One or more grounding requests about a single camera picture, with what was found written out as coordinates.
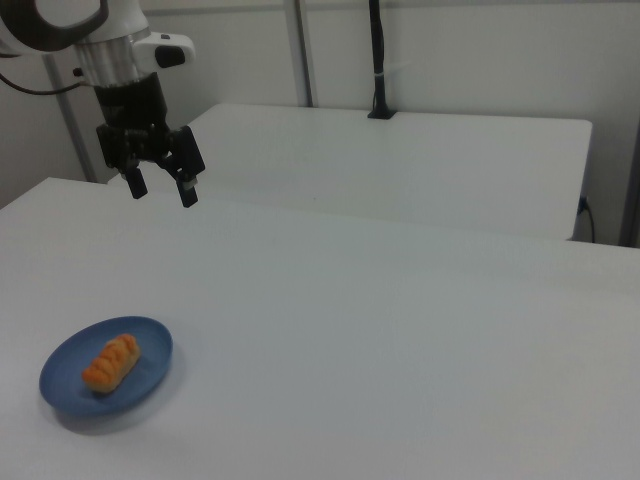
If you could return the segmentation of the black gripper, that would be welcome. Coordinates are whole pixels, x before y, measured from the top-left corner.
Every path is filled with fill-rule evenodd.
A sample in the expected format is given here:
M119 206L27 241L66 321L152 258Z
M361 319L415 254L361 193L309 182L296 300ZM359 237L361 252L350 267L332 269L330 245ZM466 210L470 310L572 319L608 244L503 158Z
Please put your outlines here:
M157 73L127 85L95 87L104 123L96 128L105 164L126 169L121 176L134 199L147 186L133 160L157 163L175 181L184 208L198 201L195 186L205 164L190 127L170 132L167 106Z

